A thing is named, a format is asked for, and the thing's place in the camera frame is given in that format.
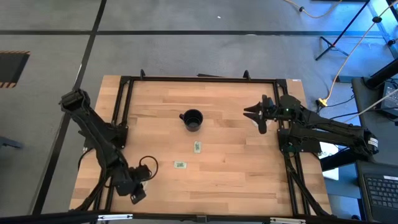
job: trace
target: wooden tabletop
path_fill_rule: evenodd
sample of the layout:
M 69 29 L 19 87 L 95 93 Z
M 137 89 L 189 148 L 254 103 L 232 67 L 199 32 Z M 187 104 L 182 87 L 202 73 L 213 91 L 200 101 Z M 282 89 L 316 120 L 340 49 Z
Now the wooden tabletop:
M 119 80 L 120 76 L 104 76 L 99 91 L 95 110 L 107 122 L 111 121 Z M 289 94 L 305 105 L 301 81 L 287 83 Z M 243 116 L 243 108 L 258 103 L 263 94 L 274 99 L 271 84 L 135 81 L 123 153 L 134 167 L 143 156 L 154 156 L 159 172 L 146 183 L 147 197 L 136 205 L 115 191 L 111 211 L 291 216 L 278 124 L 268 121 L 267 133 L 261 135 Z M 178 117 L 192 108 L 204 116 L 201 129 L 194 133 L 187 131 Z M 193 152 L 195 141 L 202 143 L 199 154 Z M 331 212 L 318 159 L 310 153 L 300 155 L 306 186 L 323 209 Z M 187 168 L 175 169 L 175 161 L 186 162 Z M 155 169 L 150 159 L 144 162 Z M 99 174 L 95 152 L 90 152 L 81 162 L 70 208 L 88 196 Z M 295 189 L 302 212 L 300 191 L 297 186 Z

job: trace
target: black desk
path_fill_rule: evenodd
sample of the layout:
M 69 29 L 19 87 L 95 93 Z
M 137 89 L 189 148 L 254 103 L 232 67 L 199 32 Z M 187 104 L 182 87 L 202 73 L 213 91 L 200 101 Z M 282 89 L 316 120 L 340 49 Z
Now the black desk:
M 352 81 L 358 111 L 365 110 L 380 97 L 379 90 L 369 90 L 362 79 Z M 359 116 L 362 126 L 367 127 L 379 140 L 379 153 L 374 155 L 373 162 L 398 166 L 398 127 L 385 116 L 377 112 L 367 112 Z

